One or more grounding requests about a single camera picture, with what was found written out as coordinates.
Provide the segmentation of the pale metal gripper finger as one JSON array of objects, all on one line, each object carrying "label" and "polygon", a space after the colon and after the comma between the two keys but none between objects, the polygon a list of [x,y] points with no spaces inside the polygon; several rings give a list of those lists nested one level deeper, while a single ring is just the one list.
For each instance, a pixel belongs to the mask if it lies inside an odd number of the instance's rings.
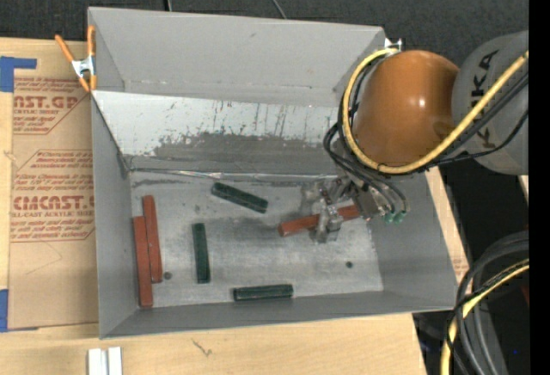
[{"label": "pale metal gripper finger", "polygon": [[327,240],[336,241],[339,235],[341,225],[344,223],[343,216],[339,213],[339,208],[335,205],[330,205],[327,208]]},{"label": "pale metal gripper finger", "polygon": [[327,198],[327,191],[325,188],[319,188],[320,193],[320,210],[319,217],[315,227],[315,233],[312,235],[312,239],[316,243],[326,243],[328,239],[328,225],[331,221],[330,214],[330,200]]}]

